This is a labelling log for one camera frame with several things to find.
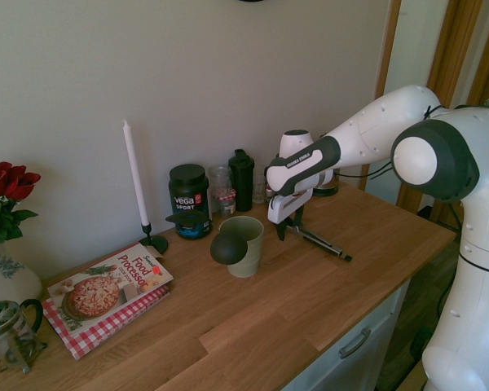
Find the black shaker bottle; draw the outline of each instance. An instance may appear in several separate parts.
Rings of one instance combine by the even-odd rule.
[[[231,184],[237,193],[236,210],[246,212],[252,208],[254,162],[242,149],[236,149],[235,153],[228,161],[232,175]]]

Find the book cover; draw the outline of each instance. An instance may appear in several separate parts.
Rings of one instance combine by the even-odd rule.
[[[171,281],[172,275],[140,243],[47,288],[71,336]]]
[[[106,341],[110,336],[121,330],[124,326],[131,323],[141,314],[151,309],[155,304],[169,295],[169,288],[166,285],[159,287],[130,303],[128,306],[118,310],[114,314],[98,322],[87,330],[80,332],[76,336],[71,336],[65,327],[64,321],[59,315],[55,303],[47,299],[42,303],[43,314],[55,329],[58,336],[63,341],[65,347],[75,360],[79,360],[92,349]]]

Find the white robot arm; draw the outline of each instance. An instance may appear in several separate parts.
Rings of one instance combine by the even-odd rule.
[[[269,220],[279,224],[303,206],[314,187],[332,180],[333,169],[390,157],[397,136],[439,105],[431,90],[407,86],[370,103],[315,142],[305,130],[286,132],[279,157],[267,170],[268,185],[276,193],[270,202]]]
[[[489,108],[439,112],[392,148],[397,176],[446,202],[464,224],[452,290],[422,357],[425,391],[489,391]]]
[[[268,218],[281,223],[333,169],[391,157],[397,176],[465,218],[452,290],[423,354],[425,391],[489,391],[489,108],[437,108],[436,96],[409,86],[385,95],[315,143],[283,136],[267,170]]]

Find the wooden cabinet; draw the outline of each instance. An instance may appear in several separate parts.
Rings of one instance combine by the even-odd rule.
[[[408,284],[354,326],[283,391],[373,391]]]

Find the rose bouquet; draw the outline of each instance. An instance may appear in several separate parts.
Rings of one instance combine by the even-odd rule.
[[[20,223],[37,216],[30,210],[13,211],[13,208],[31,194],[40,178],[38,174],[26,173],[24,165],[0,163],[0,243],[21,237]]]

